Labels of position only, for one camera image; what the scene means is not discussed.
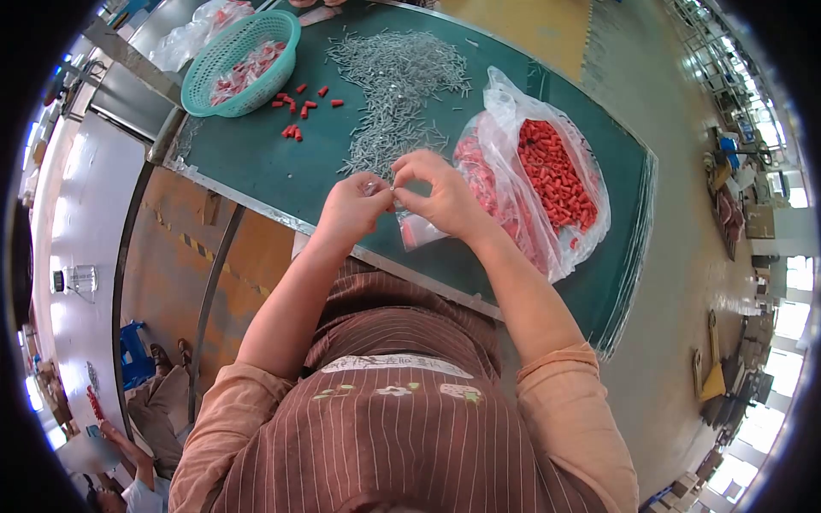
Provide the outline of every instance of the green workbench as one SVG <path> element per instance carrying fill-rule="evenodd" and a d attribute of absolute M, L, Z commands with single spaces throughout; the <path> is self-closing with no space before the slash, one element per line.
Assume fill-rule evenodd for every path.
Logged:
<path fill-rule="evenodd" d="M 487 84 L 487 68 L 502 70 L 527 94 L 560 108 L 585 135 L 602 168 L 610 195 L 612 225 L 607 237 L 567 278 L 555 284 L 580 325 L 585 337 L 602 356 L 612 353 L 624 326 L 649 237 L 654 195 L 655 157 L 600 105 L 566 78 L 550 70 L 520 49 L 492 34 L 462 24 L 436 12 L 392 2 L 349 0 L 344 12 L 329 21 L 305 27 L 296 50 L 296 69 L 284 90 L 308 89 L 295 98 L 319 101 L 308 120 L 285 108 L 262 107 L 238 118 L 209 117 L 196 121 L 186 163 L 196 166 L 186 174 L 246 207 L 296 230 L 311 233 L 323 202 L 342 176 L 335 173 L 348 155 L 349 133 L 358 125 L 365 99 L 359 87 L 342 80 L 332 61 L 323 64 L 328 37 L 345 32 L 359 36 L 389 30 L 430 31 L 456 45 L 467 57 L 468 76 L 475 91 L 469 98 L 441 93 L 443 102 L 428 101 L 421 116 L 436 120 L 436 127 L 450 135 L 443 151 L 450 158 L 462 128 L 484 110 L 481 89 Z M 298 10 L 286 2 L 273 8 Z M 466 39 L 479 44 L 470 44 Z M 324 101 L 316 91 L 327 85 Z M 331 109 L 331 98 L 345 105 Z M 463 110 L 453 111 L 452 107 Z M 299 121 L 304 142 L 285 140 L 280 132 Z M 405 252 L 397 220 L 383 215 L 375 233 L 357 246 L 358 256 L 405 279 L 418 282 L 441 295 L 478 311 L 499 317 L 493 290 L 482 266 L 459 240 L 443 239 Z"/>

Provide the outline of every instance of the green tabletop mat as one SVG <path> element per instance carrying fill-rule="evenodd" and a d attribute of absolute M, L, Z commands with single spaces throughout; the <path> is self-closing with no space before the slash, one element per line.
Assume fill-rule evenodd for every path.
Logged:
<path fill-rule="evenodd" d="M 626 263 L 640 250 L 636 240 L 641 238 L 635 237 L 634 230 L 644 228 L 642 215 L 647 215 L 643 212 L 647 199 L 642 186 L 643 179 L 652 172 L 645 166 L 647 149 L 574 85 L 516 49 L 430 13 L 382 4 L 366 8 L 367 5 L 350 0 L 342 6 L 341 15 L 303 28 L 296 50 L 296 69 L 283 90 L 299 104 L 305 99 L 319 103 L 319 108 L 310 111 L 309 119 L 291 115 L 285 108 L 267 106 L 243 117 L 207 118 L 191 141 L 187 163 L 197 166 L 199 173 L 208 178 L 315 225 L 325 197 L 342 178 L 335 171 L 347 158 L 351 141 L 348 134 L 358 126 L 361 117 L 357 109 L 365 106 L 361 89 L 342 80 L 332 61 L 323 64 L 324 50 L 330 46 L 328 37 L 343 38 L 346 32 L 354 31 L 359 36 L 369 36 L 386 27 L 391 31 L 430 31 L 456 45 L 467 58 L 467 73 L 473 77 L 471 84 L 475 88 L 469 98 L 442 92 L 438 95 L 443 102 L 430 99 L 420 114 L 435 119 L 436 127 L 450 135 L 450 144 L 443 151 L 446 158 L 452 156 L 468 120 L 484 110 L 481 89 L 487 84 L 487 68 L 491 65 L 502 70 L 527 94 L 566 112 L 589 141 L 608 186 L 612 224 L 590 258 L 555 287 L 585 337 L 598 346 L 608 321 L 614 314 L 618 317 L 623 309 L 626 311 L 624 301 L 618 299 L 625 280 L 635 281 L 635 277 L 629 276 L 635 266 Z M 308 11 L 285 2 L 280 2 L 279 7 L 298 16 Z M 294 89 L 303 83 L 308 89 L 296 94 Z M 319 98 L 316 91 L 324 85 L 330 90 L 325 98 Z M 345 105 L 331 109 L 332 98 L 345 100 Z M 453 111 L 453 107 L 463 110 Z M 280 135 L 294 122 L 299 124 L 305 139 L 301 143 Z M 459 291 L 479 293 L 495 304 L 482 266 L 458 240 L 437 240 L 405 252 L 397 220 L 383 215 L 377 231 L 366 236 L 360 245 Z"/>

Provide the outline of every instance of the finger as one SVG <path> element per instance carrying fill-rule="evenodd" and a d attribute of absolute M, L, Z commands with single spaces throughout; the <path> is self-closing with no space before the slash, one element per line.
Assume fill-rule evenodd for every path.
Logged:
<path fill-rule="evenodd" d="M 397 197 L 403 207 L 410 210 L 412 213 L 420 213 L 425 204 L 429 201 L 428 198 L 420 196 L 408 189 L 397 187 L 393 190 L 393 195 Z"/>
<path fill-rule="evenodd" d="M 397 171 L 396 176 L 393 178 L 393 186 L 402 187 L 411 180 L 422 180 L 433 184 L 436 179 L 436 172 L 430 166 L 419 162 L 411 162 Z"/>
<path fill-rule="evenodd" d="M 410 163 L 418 163 L 418 162 L 423 161 L 424 158 L 426 156 L 428 156 L 429 154 L 431 154 L 431 153 L 433 153 L 433 152 L 431 152 L 429 149 L 417 149 L 417 150 L 412 151 L 410 153 L 405 153 L 404 155 L 399 157 L 396 160 L 396 162 L 391 164 L 391 169 L 393 170 L 394 173 L 396 173 L 400 169 L 402 169 L 404 166 L 406 166 Z"/>
<path fill-rule="evenodd" d="M 372 172 L 358 172 L 346 178 L 346 181 L 349 181 L 352 186 L 359 188 L 359 190 L 363 190 L 368 184 L 374 184 L 373 191 L 379 191 L 383 189 L 390 189 L 390 184 L 388 184 L 383 178 L 380 176 L 374 175 Z"/>
<path fill-rule="evenodd" d="M 365 198 L 365 201 L 375 212 L 382 213 L 393 205 L 393 191 L 389 188 L 382 189 L 375 195 Z"/>

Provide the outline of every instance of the pink package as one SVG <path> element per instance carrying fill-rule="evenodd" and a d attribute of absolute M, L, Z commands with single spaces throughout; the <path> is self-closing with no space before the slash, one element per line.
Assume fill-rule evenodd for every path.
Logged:
<path fill-rule="evenodd" d="M 211 106 L 237 96 L 253 84 L 279 59 L 285 47 L 282 41 L 265 41 L 235 64 L 231 71 L 217 77 L 211 89 Z"/>

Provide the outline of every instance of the metal rack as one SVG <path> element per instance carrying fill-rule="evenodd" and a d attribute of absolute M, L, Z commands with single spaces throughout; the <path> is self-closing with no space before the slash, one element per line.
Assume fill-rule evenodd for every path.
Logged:
<path fill-rule="evenodd" d="M 761 80 L 759 67 L 744 50 L 731 26 L 709 0 L 664 0 L 667 13 L 676 21 L 679 39 L 689 53 L 688 64 L 695 78 L 710 93 L 725 123 L 739 124 L 754 132 L 759 123 L 773 125 L 777 144 L 771 150 L 786 149 L 773 111 L 773 95 Z M 745 83 L 744 71 L 754 81 L 754 90 Z M 751 97 L 758 93 L 762 106 L 754 108 Z M 761 141 L 742 134 L 747 144 Z"/>

